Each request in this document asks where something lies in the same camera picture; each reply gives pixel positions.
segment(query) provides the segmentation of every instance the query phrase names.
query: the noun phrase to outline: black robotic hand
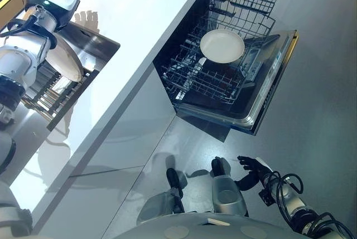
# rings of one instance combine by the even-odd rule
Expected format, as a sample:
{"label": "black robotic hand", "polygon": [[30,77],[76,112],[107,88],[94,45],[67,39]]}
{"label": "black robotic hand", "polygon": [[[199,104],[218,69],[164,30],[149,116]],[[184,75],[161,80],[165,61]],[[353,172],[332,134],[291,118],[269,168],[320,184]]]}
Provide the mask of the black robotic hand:
{"label": "black robotic hand", "polygon": [[259,182],[259,180],[263,183],[264,177],[267,174],[271,174],[271,170],[256,159],[241,156],[238,156],[237,158],[245,170],[250,170],[249,174],[240,180],[243,188],[252,188]]}

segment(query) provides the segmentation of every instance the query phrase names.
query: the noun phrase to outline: dishwasher rack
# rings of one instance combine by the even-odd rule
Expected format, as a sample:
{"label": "dishwasher rack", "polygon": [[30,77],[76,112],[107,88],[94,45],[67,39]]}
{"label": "dishwasher rack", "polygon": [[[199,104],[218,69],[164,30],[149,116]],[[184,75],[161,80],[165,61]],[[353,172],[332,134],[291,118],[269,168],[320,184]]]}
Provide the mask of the dishwasher rack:
{"label": "dishwasher rack", "polygon": [[[194,90],[223,103],[233,104],[248,79],[255,56],[266,41],[275,20],[270,13],[276,0],[210,0],[197,25],[187,34],[179,53],[162,65],[162,79],[171,99],[181,100]],[[204,59],[200,41],[214,29],[237,33],[245,44],[241,58],[230,64]]]}

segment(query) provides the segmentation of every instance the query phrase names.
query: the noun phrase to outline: wire rack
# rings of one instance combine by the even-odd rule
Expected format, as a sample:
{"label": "wire rack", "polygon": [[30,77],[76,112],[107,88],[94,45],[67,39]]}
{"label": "wire rack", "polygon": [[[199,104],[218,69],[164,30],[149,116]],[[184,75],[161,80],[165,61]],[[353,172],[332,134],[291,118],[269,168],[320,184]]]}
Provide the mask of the wire rack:
{"label": "wire rack", "polygon": [[[35,110],[47,119],[49,121],[47,128],[52,130],[97,74],[96,70],[89,71],[84,68],[82,80],[73,82],[64,79],[45,61],[37,70],[36,81],[29,87],[21,101],[25,107]],[[61,80],[65,84],[56,87]]]}
{"label": "wire rack", "polygon": [[[245,78],[254,62],[254,58],[245,61],[247,56],[253,51],[258,53],[275,23],[269,16],[275,1],[210,0],[206,13],[180,45],[179,53],[162,66],[162,78],[170,97],[180,99],[194,90],[232,104],[247,86]],[[244,40],[245,50],[239,60],[226,65],[203,61],[201,38],[214,29],[231,30]]]}

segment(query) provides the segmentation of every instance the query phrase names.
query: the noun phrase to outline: dishwasher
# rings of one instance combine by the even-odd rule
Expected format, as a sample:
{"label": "dishwasher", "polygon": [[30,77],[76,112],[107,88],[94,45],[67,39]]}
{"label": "dishwasher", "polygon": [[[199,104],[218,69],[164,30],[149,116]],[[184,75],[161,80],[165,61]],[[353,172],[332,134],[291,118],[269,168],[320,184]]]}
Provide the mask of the dishwasher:
{"label": "dishwasher", "polygon": [[[271,32],[276,0],[196,0],[154,59],[179,114],[256,135],[298,40],[298,32]],[[234,62],[205,60],[204,34],[227,29],[244,41]]]}

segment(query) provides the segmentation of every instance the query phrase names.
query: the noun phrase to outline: gray floor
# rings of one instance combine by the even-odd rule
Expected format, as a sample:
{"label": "gray floor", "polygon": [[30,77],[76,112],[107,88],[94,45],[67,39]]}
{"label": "gray floor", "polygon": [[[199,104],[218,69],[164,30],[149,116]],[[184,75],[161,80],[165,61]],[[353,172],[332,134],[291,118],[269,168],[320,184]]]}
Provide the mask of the gray floor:
{"label": "gray floor", "polygon": [[[245,171],[237,155],[263,158],[305,184],[302,198],[318,212],[331,212],[356,233],[356,0],[278,0],[275,30],[298,29],[300,40],[257,136],[231,130],[224,143],[175,118],[111,222],[104,238],[135,226],[144,202],[166,191],[165,171],[187,177],[187,211],[211,210],[210,170],[215,156]],[[252,218],[287,227],[276,205],[266,207],[260,187],[243,193]]]}

